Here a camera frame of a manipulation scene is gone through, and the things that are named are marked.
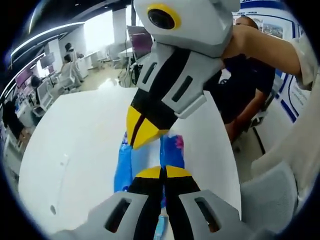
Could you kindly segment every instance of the white table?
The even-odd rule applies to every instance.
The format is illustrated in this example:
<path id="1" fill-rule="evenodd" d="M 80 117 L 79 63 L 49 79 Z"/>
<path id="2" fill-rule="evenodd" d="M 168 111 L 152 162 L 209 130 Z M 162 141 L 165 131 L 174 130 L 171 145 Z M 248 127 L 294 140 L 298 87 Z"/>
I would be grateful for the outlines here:
<path id="1" fill-rule="evenodd" d="M 136 90 L 115 86 L 62 95 L 38 124 L 23 156 L 18 191 L 47 233 L 77 228 L 113 194 L 127 110 Z M 185 167 L 199 187 L 241 216 L 233 151 L 211 95 L 205 96 L 208 101 L 172 129 L 183 136 Z M 170 230 L 166 239 L 173 239 Z"/>
<path id="2" fill-rule="evenodd" d="M 118 53 L 119 58 L 132 57 L 133 55 L 134 55 L 134 53 L 133 53 L 132 47 L 127 48 L 126 50 Z"/>

